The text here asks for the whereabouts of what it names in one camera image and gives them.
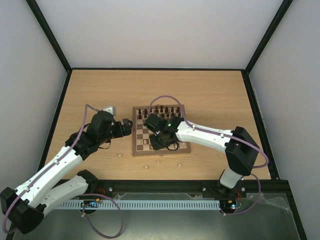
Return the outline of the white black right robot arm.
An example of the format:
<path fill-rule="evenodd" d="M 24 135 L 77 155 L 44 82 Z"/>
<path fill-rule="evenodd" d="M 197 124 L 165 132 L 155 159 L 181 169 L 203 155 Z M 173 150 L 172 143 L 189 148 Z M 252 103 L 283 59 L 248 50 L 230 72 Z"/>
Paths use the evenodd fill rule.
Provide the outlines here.
<path fill-rule="evenodd" d="M 153 113 L 143 125 L 153 133 L 149 141 L 155 151 L 185 142 L 225 154 L 227 167 L 220 175 L 216 187 L 223 196 L 233 193 L 238 181 L 251 174 L 260 149 L 250 134 L 239 126 L 234 130 L 221 130 L 197 125 L 179 116 L 166 120 Z"/>

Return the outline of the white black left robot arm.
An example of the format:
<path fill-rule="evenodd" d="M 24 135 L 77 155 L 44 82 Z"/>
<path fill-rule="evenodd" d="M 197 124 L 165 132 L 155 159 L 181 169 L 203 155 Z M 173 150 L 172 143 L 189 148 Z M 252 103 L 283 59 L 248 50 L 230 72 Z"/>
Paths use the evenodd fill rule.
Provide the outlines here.
<path fill-rule="evenodd" d="M 6 187 L 0 193 L 0 206 L 4 214 L 2 230 L 7 230 L 7 221 L 22 234 L 33 231 L 58 205 L 96 190 L 98 179 L 88 170 L 78 172 L 72 179 L 57 185 L 62 177 L 101 145 L 112 139 L 129 136 L 133 123 L 124 118 L 116 121 L 114 107 L 98 110 L 90 123 L 82 122 L 79 130 L 70 135 L 64 146 L 42 169 L 16 188 Z"/>

